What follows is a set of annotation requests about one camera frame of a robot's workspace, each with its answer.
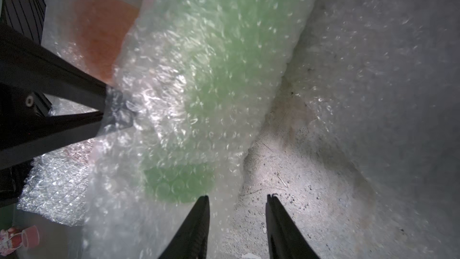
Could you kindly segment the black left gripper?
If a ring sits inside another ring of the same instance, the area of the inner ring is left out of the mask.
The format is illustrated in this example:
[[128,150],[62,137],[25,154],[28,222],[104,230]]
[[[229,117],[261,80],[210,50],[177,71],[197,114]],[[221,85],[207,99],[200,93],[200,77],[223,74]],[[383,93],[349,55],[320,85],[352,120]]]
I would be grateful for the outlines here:
[[101,127],[101,112],[45,117],[52,103],[44,94],[103,111],[107,85],[5,24],[1,83],[1,206],[6,207],[18,202],[31,159],[92,139]]

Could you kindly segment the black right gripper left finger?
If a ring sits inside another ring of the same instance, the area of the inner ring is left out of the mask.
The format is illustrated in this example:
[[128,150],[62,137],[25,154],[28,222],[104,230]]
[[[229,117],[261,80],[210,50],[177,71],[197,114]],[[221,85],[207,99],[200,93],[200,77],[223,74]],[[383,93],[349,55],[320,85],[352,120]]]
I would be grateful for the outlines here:
[[158,259],[205,259],[210,230],[210,203],[201,196]]

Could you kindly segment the bubble green glass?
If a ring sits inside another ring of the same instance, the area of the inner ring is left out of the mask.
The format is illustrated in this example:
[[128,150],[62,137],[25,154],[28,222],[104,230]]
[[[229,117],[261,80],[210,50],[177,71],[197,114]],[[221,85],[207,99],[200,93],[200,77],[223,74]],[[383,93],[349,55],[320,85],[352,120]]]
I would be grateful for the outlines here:
[[89,259],[156,259],[210,199],[216,258],[243,163],[315,0],[144,0],[116,62],[132,127],[97,139]]

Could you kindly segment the bubble wrapped orange glass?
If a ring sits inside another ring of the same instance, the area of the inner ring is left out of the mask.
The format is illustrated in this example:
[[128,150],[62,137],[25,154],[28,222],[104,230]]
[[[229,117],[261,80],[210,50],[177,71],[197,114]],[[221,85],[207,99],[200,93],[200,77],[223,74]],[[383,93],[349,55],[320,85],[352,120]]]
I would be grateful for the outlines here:
[[[73,66],[106,83],[143,0],[45,0],[41,44]],[[94,139],[34,159],[18,208],[55,223],[84,223]]]

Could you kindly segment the white bunny phone stand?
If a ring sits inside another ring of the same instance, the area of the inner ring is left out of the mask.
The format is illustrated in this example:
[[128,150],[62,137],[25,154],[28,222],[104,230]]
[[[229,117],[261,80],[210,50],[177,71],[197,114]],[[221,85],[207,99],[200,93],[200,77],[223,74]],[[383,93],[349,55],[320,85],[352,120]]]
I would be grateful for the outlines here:
[[10,227],[1,230],[1,256],[6,257],[17,249],[31,249],[40,244],[38,228],[33,225],[26,229]]

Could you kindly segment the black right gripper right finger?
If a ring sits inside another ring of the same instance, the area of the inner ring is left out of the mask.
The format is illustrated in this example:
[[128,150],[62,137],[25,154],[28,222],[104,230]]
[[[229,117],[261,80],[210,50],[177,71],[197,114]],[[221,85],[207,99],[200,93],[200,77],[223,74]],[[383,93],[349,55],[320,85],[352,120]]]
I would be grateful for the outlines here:
[[319,259],[275,195],[267,195],[265,214],[271,259]]

